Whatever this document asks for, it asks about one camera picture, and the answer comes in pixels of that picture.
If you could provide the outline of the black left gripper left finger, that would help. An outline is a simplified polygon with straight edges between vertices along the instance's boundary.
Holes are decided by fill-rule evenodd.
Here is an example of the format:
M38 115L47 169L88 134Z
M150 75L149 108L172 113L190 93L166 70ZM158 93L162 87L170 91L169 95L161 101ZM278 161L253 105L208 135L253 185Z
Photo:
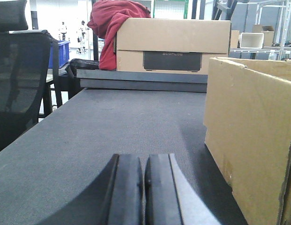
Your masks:
M143 178L139 157L114 154L94 181L42 225L140 225Z

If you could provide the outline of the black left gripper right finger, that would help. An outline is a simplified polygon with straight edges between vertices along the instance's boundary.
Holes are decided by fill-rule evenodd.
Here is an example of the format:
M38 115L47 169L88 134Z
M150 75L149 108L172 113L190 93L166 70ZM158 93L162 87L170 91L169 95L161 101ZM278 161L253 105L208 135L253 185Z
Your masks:
M147 225L218 225L195 193L174 154L152 154L145 169Z

